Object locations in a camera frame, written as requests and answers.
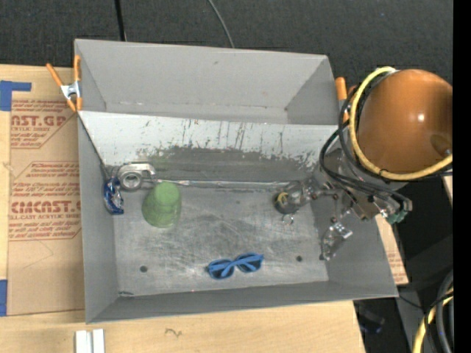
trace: blue object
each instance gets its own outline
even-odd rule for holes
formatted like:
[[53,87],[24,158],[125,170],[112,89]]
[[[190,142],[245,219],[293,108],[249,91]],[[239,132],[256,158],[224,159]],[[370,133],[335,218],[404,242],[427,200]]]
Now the blue object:
[[7,315],[7,280],[0,279],[0,316]]
[[121,183],[114,176],[109,178],[103,185],[103,199],[105,207],[112,215],[122,215],[124,213],[124,200],[119,188]]
[[209,275],[214,279],[227,279],[239,268],[244,273],[255,272],[260,269],[263,255],[254,252],[239,255],[234,261],[229,259],[214,260],[208,265]]
[[12,92],[31,91],[31,82],[0,81],[0,110],[12,110]]

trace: yellow cable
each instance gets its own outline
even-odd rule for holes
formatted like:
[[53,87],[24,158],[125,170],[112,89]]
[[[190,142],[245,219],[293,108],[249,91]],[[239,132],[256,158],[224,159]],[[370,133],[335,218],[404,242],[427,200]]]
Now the yellow cable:
[[349,131],[350,131],[350,140],[352,141],[352,147],[353,150],[355,151],[358,159],[360,160],[361,164],[369,171],[372,173],[378,174],[383,178],[387,178],[390,180],[399,180],[399,181],[407,181],[407,180],[413,180],[413,179],[418,179],[422,177],[426,177],[427,175],[433,174],[439,170],[442,170],[445,166],[448,166],[449,164],[452,163],[453,161],[453,155],[450,154],[440,162],[436,163],[435,165],[429,166],[428,168],[425,168],[420,171],[415,171],[412,173],[408,174],[397,174],[397,173],[392,173],[390,171],[387,171],[385,169],[377,167],[374,163],[372,163],[362,150],[360,149],[360,146],[358,145],[358,140],[356,137],[356,110],[358,106],[358,102],[360,101],[360,97],[363,94],[364,90],[368,86],[368,84],[376,77],[379,76],[380,74],[384,73],[389,73],[389,72],[394,72],[396,71],[393,67],[382,67],[378,68],[375,71],[373,71],[360,85],[358,88],[357,92],[353,96],[352,99],[352,106],[350,108],[350,123],[349,123]]
[[[451,296],[450,298],[446,298],[443,301],[443,305],[445,306],[452,299],[453,299],[453,296]],[[435,318],[435,312],[436,312],[436,306],[434,306],[433,309],[428,314],[428,324],[430,324],[432,320]],[[417,333],[415,335],[414,347],[412,349],[412,353],[420,353],[420,350],[422,349],[422,344],[424,342],[424,336],[425,336],[425,316],[422,318],[422,321],[420,322],[420,325],[419,325],[419,329],[417,330]]]

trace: orange clip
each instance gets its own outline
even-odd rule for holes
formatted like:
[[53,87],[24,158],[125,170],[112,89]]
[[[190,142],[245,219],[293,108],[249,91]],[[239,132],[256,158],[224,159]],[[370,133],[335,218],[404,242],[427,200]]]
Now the orange clip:
[[[347,83],[345,82],[344,77],[337,77],[336,78],[336,89],[337,89],[337,99],[339,101],[345,101],[348,98],[347,94]],[[345,123],[349,118],[349,114],[347,111],[344,111],[343,122]]]
[[336,78],[336,89],[337,89],[337,99],[339,101],[344,101],[347,99],[347,83],[345,82],[344,77]]
[[[72,85],[63,84],[62,80],[59,77],[59,74],[57,74],[52,64],[47,63],[46,68],[48,69],[49,73],[51,74],[57,86],[62,90],[62,92],[64,93],[64,96],[67,98],[67,105],[71,108],[71,110],[74,111],[74,113],[76,113],[77,110],[81,110],[82,109],[82,97],[79,96],[79,90],[78,90],[78,87],[79,87],[78,81],[82,79],[81,70],[80,70],[80,56],[75,55],[75,58],[74,58],[74,83]],[[77,95],[77,99],[76,99],[77,106],[72,102],[72,99],[69,93],[70,94],[75,93]]]
[[[80,62],[81,62],[80,56],[75,55],[75,57],[74,57],[74,79],[75,79],[75,82],[82,81],[82,69],[80,68]],[[80,111],[82,109],[82,97],[79,96],[79,94],[77,94],[76,103],[77,103],[77,110]]]

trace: cable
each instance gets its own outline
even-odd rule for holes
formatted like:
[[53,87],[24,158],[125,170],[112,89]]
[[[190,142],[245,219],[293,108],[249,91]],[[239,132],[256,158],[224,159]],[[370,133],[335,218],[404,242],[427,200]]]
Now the cable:
[[417,330],[417,333],[415,335],[412,353],[420,353],[420,351],[422,350],[422,344],[423,344],[424,336],[425,336],[425,321],[427,321],[427,324],[430,324],[433,321],[433,319],[435,318],[436,306],[438,304],[446,305],[452,299],[453,299],[453,294],[448,294],[444,298],[441,298],[435,301],[432,304],[431,308],[429,308],[429,311],[425,314],[425,316],[420,321],[419,329]]
[[450,154],[440,162],[429,166],[423,170],[420,171],[415,171],[412,173],[408,174],[396,174],[392,173],[390,171],[387,171],[385,169],[377,167],[374,163],[368,160],[366,158],[365,154],[362,152],[358,140],[356,137],[356,110],[358,107],[358,102],[360,101],[361,95],[363,94],[364,90],[368,86],[368,84],[376,77],[379,76],[380,74],[384,73],[390,73],[394,72],[396,69],[392,67],[382,67],[379,69],[376,69],[373,71],[360,85],[358,88],[357,92],[353,96],[352,100],[352,106],[350,108],[350,140],[352,142],[353,146],[353,151],[357,155],[358,159],[360,160],[361,164],[368,170],[371,171],[374,174],[378,174],[383,178],[386,179],[391,179],[391,180],[398,180],[398,181],[407,181],[407,180],[413,180],[413,179],[418,179],[422,177],[426,177],[427,175],[433,174],[437,171],[442,170],[444,167],[448,166],[449,164],[452,163],[453,161],[453,155]]
[[415,304],[411,301],[409,301],[407,298],[404,298],[403,296],[399,295],[399,298],[401,298],[405,303],[409,303],[411,306],[414,306],[415,308],[421,310],[422,307],[420,307],[418,304]]
[[336,180],[341,185],[356,189],[360,192],[363,192],[363,193],[366,193],[366,194],[369,194],[369,195],[376,194],[376,196],[379,199],[382,199],[385,202],[388,201],[388,198],[383,196],[383,195],[378,194],[379,192],[387,193],[391,196],[394,195],[398,199],[400,199],[404,202],[407,202],[408,201],[407,198],[404,197],[403,195],[401,195],[400,193],[396,192],[396,191],[389,190],[387,188],[381,187],[380,185],[373,185],[371,183],[367,183],[367,182],[363,181],[362,179],[358,180],[358,179],[350,178],[348,176],[341,175],[339,173],[336,173],[335,171],[330,170],[329,168],[327,168],[325,166],[325,162],[324,162],[325,155],[326,155],[327,150],[329,149],[330,145],[332,144],[332,142],[335,140],[335,138],[337,136],[339,136],[339,140],[340,140],[342,149],[343,149],[345,155],[347,156],[348,160],[351,163],[356,163],[356,161],[353,159],[349,149],[347,148],[347,144],[345,143],[344,137],[343,137],[343,129],[349,123],[349,121],[343,122],[343,115],[344,115],[344,111],[347,109],[347,105],[348,105],[348,100],[345,101],[345,103],[343,104],[342,109],[339,113],[338,129],[332,134],[332,136],[330,136],[330,138],[326,141],[326,143],[324,144],[324,146],[321,149],[321,152],[319,154],[319,164],[320,164],[320,166],[325,171],[325,173],[327,173],[327,175],[329,175],[332,179]]
[[[445,277],[443,283],[440,285],[438,297],[443,297],[447,289],[453,283],[453,270]],[[447,334],[445,332],[445,324],[443,322],[443,304],[438,304],[436,307],[436,328],[439,333],[440,343],[445,353],[452,353],[450,348],[450,343],[447,339]]]
[[126,42],[126,32],[124,31],[123,13],[121,11],[121,1],[115,0],[116,16],[118,17],[119,37],[123,42]]
[[451,334],[451,341],[453,345],[455,345],[455,302],[453,300],[450,301],[450,334]]
[[230,36],[229,30],[227,29],[227,26],[226,26],[226,23],[224,22],[224,19],[222,18],[221,14],[219,13],[218,9],[216,8],[216,5],[214,5],[213,0],[208,0],[208,3],[213,8],[213,11],[215,12],[215,14],[218,16],[219,22],[221,23],[222,28],[224,29],[224,32],[226,33],[227,39],[230,42],[230,46],[234,49],[236,46],[234,46],[233,39]]
[[394,194],[396,195],[397,197],[399,197],[400,199],[404,199],[404,200],[407,200],[404,196],[400,195],[399,193],[395,192],[395,191],[392,191],[392,190],[387,190],[385,188],[382,188],[380,186],[377,186],[377,185],[373,185],[373,184],[370,184],[370,183],[366,183],[366,182],[361,182],[357,179],[353,179],[353,178],[350,178],[348,176],[345,176],[345,175],[341,175],[339,173],[336,173],[335,171],[332,171],[330,170],[329,168],[327,168],[325,166],[325,162],[324,162],[324,158],[325,158],[325,154],[327,152],[327,150],[329,149],[330,145],[332,144],[332,142],[337,138],[337,136],[339,136],[339,133],[341,133],[341,131],[343,130],[343,128],[345,128],[347,126],[347,122],[344,123],[344,125],[342,126],[341,129],[337,129],[328,139],[327,141],[325,142],[324,146],[322,147],[321,151],[320,151],[320,154],[319,154],[319,165],[321,166],[322,170],[330,177],[332,178],[333,180],[335,180],[336,182],[338,182],[340,184],[340,186],[345,186],[345,187],[348,187],[348,188],[353,188],[355,190],[358,190],[362,193],[365,193],[367,195],[372,195],[372,194],[375,194],[376,197],[378,197],[379,199],[381,200],[384,200],[385,202],[388,201],[388,198],[385,197],[384,195],[381,195],[379,194],[378,192],[387,192],[388,194]]

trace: wire bundle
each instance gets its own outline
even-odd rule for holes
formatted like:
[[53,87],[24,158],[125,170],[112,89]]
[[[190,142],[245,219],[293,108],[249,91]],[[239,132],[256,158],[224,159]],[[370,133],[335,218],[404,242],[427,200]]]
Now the wire bundle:
[[[440,345],[444,353],[453,353],[450,343],[447,337],[447,332],[445,330],[443,308],[446,304],[449,304],[453,300],[453,271],[451,271],[444,279],[443,283],[440,285],[438,295],[435,302],[428,308],[425,312],[424,317],[422,318],[419,329],[417,330],[414,346],[412,353],[420,353],[422,351],[422,345],[425,335],[427,335],[428,340],[431,343],[432,349],[435,350],[435,344],[433,343],[431,337],[431,323],[436,318],[436,329],[439,336]],[[453,323],[453,303],[450,307],[451,317],[450,317],[450,334],[452,341],[454,342],[454,323]]]

